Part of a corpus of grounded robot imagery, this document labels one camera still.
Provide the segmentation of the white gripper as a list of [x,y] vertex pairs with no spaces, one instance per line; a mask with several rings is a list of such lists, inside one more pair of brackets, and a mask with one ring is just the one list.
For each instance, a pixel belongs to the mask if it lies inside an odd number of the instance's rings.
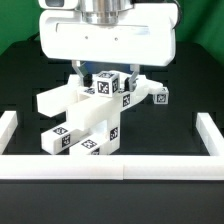
[[175,56],[176,3],[131,0],[38,0],[43,52],[49,58],[73,60],[83,86],[92,75],[81,61],[132,64],[124,88],[137,86],[139,65],[165,66]]

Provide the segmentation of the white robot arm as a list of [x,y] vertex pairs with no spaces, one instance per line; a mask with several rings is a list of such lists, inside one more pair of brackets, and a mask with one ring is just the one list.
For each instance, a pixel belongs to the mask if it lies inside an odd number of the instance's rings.
[[175,56],[177,0],[38,0],[42,50],[49,58],[130,64],[125,87],[136,88],[141,65],[166,66]]

